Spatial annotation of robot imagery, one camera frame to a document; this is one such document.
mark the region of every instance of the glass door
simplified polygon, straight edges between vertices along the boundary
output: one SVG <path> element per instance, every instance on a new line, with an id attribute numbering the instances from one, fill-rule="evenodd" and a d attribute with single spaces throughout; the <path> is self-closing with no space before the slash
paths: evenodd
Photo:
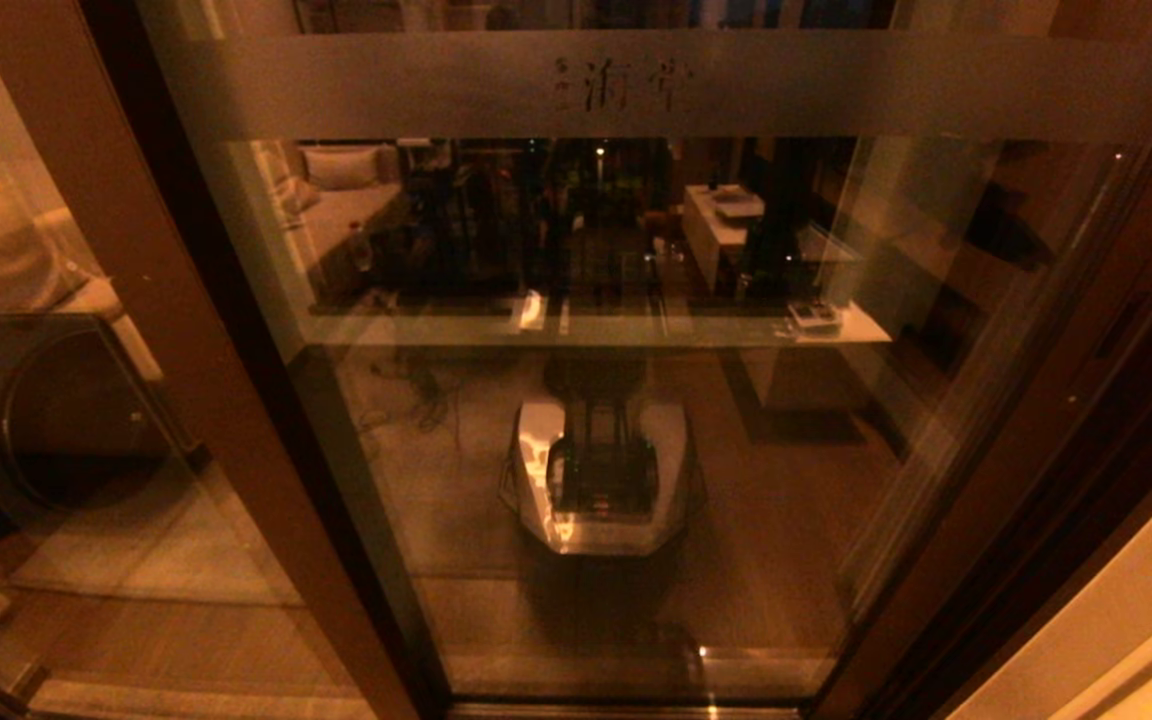
<path id="1" fill-rule="evenodd" d="M 1108 372 L 1016 429 L 1139 251 L 1152 3 L 138 6 L 161 77 L 88 20 L 147 164 L 456 702 L 805 705 Z"/>
<path id="2" fill-rule="evenodd" d="M 338 555 L 260 441 L 79 15 L 14 10 L 33 35 L 0 24 L 0 719 L 371 715 L 376 670 L 320 624 Z M 65 71 L 20 83 L 40 37 Z"/>

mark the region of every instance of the door frame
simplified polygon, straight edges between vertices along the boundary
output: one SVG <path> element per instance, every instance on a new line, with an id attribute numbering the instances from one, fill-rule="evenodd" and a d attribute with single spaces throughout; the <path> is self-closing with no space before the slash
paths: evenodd
<path id="1" fill-rule="evenodd" d="M 861 623 L 840 660 L 844 668 L 823 689 L 811 717 L 931 717 L 1037 630 L 1028 620 L 1060 588 L 1029 577 L 1039 566 L 1026 562 L 1061 550 L 1060 562 L 1043 567 L 1052 575 L 1044 579 L 1070 578 L 1128 520 L 1115 502 L 1135 506 L 1152 487 L 1152 475 L 1128 482 L 1106 473 L 1114 467 L 1107 458 L 1130 457 L 1130 430 L 1152 418 L 1152 377 L 1130 374 L 1152 372 L 1152 273 L 1142 272 L 1152 270 L 1152 150 L 1132 184 L 1100 230 L 1101 265 L 1070 293 L 1076 302 L 1068 319 L 1048 328 L 1055 343 L 957 497 Z M 1129 295 L 1144 311 L 1129 314 Z M 1115 444 L 1111 452 L 1102 452 L 1106 437 Z M 1115 487 L 1116 480 L 1129 487 Z M 1053 486 L 1064 492 L 1063 503 L 1044 492 Z M 1073 501 L 1083 498 L 1074 488 L 1084 500 L 1108 493 L 1102 500 L 1111 505 L 1097 510 L 1113 521 L 1084 521 L 1087 506 Z M 1048 546 L 1049 538 L 1061 539 Z M 1023 629 L 1028 634 L 1015 635 Z"/>
<path id="2" fill-rule="evenodd" d="M 129 18 L 136 22 L 119 24 Z M 111 47 L 111 38 L 127 45 Z M 185 426 L 223 467 L 376 713 L 439 717 L 439 694 L 394 653 L 397 623 L 237 256 L 228 242 L 206 250 L 189 242 L 211 232 L 223 238 L 223 226 L 174 109 L 152 103 L 166 86 L 120 96 L 115 86 L 124 78 L 114 73 L 123 65 L 161 82 L 131 3 L 0 3 L 3 83 L 74 220 L 154 348 Z M 156 174 L 164 168 L 177 172 Z M 175 192 L 160 194 L 160 183 Z M 188 209 L 174 204 L 189 188 L 204 192 Z"/>
<path id="3" fill-rule="evenodd" d="M 362 547 L 329 477 L 329 460 L 265 328 L 132 5 L 68 0 L 26 10 L 0 3 L 0 73 L 74 218 L 122 281 L 120 296 L 156 348 L 184 420 L 223 462 L 367 702 L 387 720 L 442 717 L 452 708 L 447 682 L 435 660 L 431 670 L 427 657 L 406 650 L 379 561 Z M 961 643 L 979 632 L 982 617 L 942 612 L 972 592 L 1043 596 L 1023 575 L 996 582 L 983 562 L 995 561 L 991 553 L 1010 537 L 1015 511 L 1037 502 L 1033 483 L 1016 478 L 1043 478 L 1041 488 L 1058 477 L 1096 477 L 1100 457 L 1086 452 L 1066 464 L 1052 460 L 1062 447 L 1078 447 L 1076 429 L 1096 427 L 1097 414 L 1123 400 L 1124 389 L 1102 387 L 1138 346 L 1119 342 L 1094 363 L 1087 357 L 1119 319 L 1121 287 L 1132 282 L 1140 253 L 1152 252 L 1152 156 L 1142 168 L 1137 192 L 1102 227 L 1112 234 L 1106 262 L 1084 291 L 1070 293 L 1069 314 L 1048 328 L 1059 342 L 1036 363 L 1005 408 L 996 440 L 964 468 L 954 501 L 861 623 L 812 717 L 886 717 L 878 702 L 912 707 L 901 703 L 950 696 L 967 682 L 964 670 L 980 669 L 1011 636 L 999 632 L 986 659 L 973 655 L 972 667 L 948 673 L 967 660 Z M 1139 290 L 1152 302 L 1152 286 Z M 1121 336 L 1137 338 L 1146 320 L 1130 318 Z M 1053 473 L 1058 468 L 1064 475 Z M 1044 511 L 1053 533 L 1078 530 L 1087 543 L 1114 529 L 1078 529 L 1068 506 Z M 1013 539 L 1018 558 L 1043 546 L 1039 538 Z M 1062 564 L 1053 578 L 1076 566 Z M 1009 611 L 992 619 L 1024 624 L 1032 615 Z M 918 665 L 927 660 L 934 667 Z"/>

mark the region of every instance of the chinese characters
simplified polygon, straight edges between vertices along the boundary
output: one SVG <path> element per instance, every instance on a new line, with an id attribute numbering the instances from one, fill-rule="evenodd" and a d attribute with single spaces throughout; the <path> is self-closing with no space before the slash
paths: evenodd
<path id="1" fill-rule="evenodd" d="M 635 74 L 635 65 L 619 63 L 613 58 L 573 63 L 567 58 L 554 60 L 554 94 L 559 109 L 597 111 L 630 108 L 632 97 L 643 94 L 639 103 L 657 103 L 667 113 L 675 109 L 676 94 L 695 78 L 689 65 L 675 58 L 644 61 Z"/>

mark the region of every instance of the floor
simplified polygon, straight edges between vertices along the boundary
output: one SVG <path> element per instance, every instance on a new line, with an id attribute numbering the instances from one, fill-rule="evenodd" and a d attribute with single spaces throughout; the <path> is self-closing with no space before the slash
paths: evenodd
<path id="1" fill-rule="evenodd" d="M 200 503 L 207 511 L 198 511 Z M 90 558 L 67 562 L 79 541 L 104 548 L 97 559 L 104 569 L 93 571 Z M 32 695 L 33 710 L 83 717 L 202 717 L 204 710 L 206 717 L 370 717 L 217 464 L 199 473 L 167 465 L 126 500 L 79 511 L 31 544 L 31 559 L 8 574 L 31 579 L 9 589 L 0 649 L 43 669 L 20 688 Z M 236 552 L 248 555 L 238 568 L 244 577 L 237 584 L 215 579 L 223 573 L 219 564 L 232 562 Z M 60 589 L 23 574 L 40 558 L 56 567 L 51 584 Z M 127 570 L 111 574 L 112 564 Z M 200 577 L 161 582 L 191 574 Z M 227 600 L 234 588 L 241 601 Z"/>
<path id="2" fill-rule="evenodd" d="M 684 402 L 707 501 L 653 556 L 561 558 L 497 495 L 545 357 L 355 348 L 338 365 L 453 688 L 812 694 L 846 635 L 833 569 L 895 473 L 890 447 L 851 415 L 751 409 L 721 353 L 654 354 L 647 391 Z"/>

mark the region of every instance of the wall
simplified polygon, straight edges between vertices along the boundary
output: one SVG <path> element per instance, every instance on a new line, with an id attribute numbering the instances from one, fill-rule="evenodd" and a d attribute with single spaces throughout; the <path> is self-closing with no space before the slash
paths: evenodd
<path id="1" fill-rule="evenodd" d="M 1152 719 L 1152 520 L 950 720 Z M 1132 714 L 1124 715 L 1129 707 Z"/>

